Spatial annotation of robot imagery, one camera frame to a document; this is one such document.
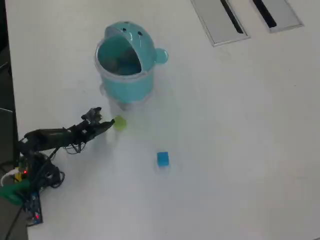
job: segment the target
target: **blue cube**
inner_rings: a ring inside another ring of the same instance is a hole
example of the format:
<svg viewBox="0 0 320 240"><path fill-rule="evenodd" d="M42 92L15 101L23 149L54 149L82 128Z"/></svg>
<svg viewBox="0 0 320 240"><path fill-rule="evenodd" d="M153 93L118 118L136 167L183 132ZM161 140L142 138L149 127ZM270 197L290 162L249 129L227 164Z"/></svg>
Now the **blue cube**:
<svg viewBox="0 0 320 240"><path fill-rule="evenodd" d="M169 166L169 154L167 151L158 152L156 156L158 167Z"/></svg>

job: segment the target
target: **cartoon-shaped bin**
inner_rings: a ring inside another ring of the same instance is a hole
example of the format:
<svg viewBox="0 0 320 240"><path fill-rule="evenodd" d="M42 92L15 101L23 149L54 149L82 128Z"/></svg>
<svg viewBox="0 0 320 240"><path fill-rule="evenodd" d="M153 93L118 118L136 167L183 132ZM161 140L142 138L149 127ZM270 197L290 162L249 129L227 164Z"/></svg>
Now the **cartoon-shaped bin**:
<svg viewBox="0 0 320 240"><path fill-rule="evenodd" d="M124 105L149 97L154 87L154 66L167 60L168 53L155 48L150 35L129 21L108 26L94 54L107 95Z"/></svg>

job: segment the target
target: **container lid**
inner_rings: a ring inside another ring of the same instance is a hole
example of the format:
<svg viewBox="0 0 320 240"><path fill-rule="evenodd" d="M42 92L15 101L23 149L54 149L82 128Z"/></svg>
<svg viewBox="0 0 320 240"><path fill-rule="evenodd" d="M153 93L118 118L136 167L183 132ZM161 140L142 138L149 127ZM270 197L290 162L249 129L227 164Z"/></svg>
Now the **container lid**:
<svg viewBox="0 0 320 240"><path fill-rule="evenodd" d="M141 26L129 22L119 21L105 29L105 39L122 35L131 44L141 65L141 72L148 72L158 61L157 51L150 35Z"/></svg>

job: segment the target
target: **black floor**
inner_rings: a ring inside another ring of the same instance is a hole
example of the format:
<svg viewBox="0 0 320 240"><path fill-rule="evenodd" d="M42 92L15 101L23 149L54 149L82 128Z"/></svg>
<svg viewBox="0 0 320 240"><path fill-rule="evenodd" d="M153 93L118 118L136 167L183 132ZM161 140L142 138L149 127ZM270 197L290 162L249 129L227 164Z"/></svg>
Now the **black floor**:
<svg viewBox="0 0 320 240"><path fill-rule="evenodd" d="M14 159L14 140L16 136L14 90L10 74L10 51L9 47L6 47L0 52L0 164ZM13 165L8 164L3 168L8 171L13 168ZM0 197L0 240L5 239L18 210L18 206ZM23 213L14 226L9 239L28 239L26 216Z"/></svg>

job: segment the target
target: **table surface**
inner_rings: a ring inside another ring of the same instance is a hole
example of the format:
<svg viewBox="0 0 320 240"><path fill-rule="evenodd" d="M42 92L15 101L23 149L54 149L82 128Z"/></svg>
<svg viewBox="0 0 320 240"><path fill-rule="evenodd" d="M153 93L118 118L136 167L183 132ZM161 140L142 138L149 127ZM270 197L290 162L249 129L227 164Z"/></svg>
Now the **table surface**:
<svg viewBox="0 0 320 240"><path fill-rule="evenodd" d="M270 34L232 0L250 39L212 47L189 0L7 0L20 138L69 127L101 93L106 26L142 25L169 61L126 111L128 127L78 155L60 150L30 240L312 240L320 236L320 1L290 0L304 27ZM170 168L157 169L168 151Z"/></svg>

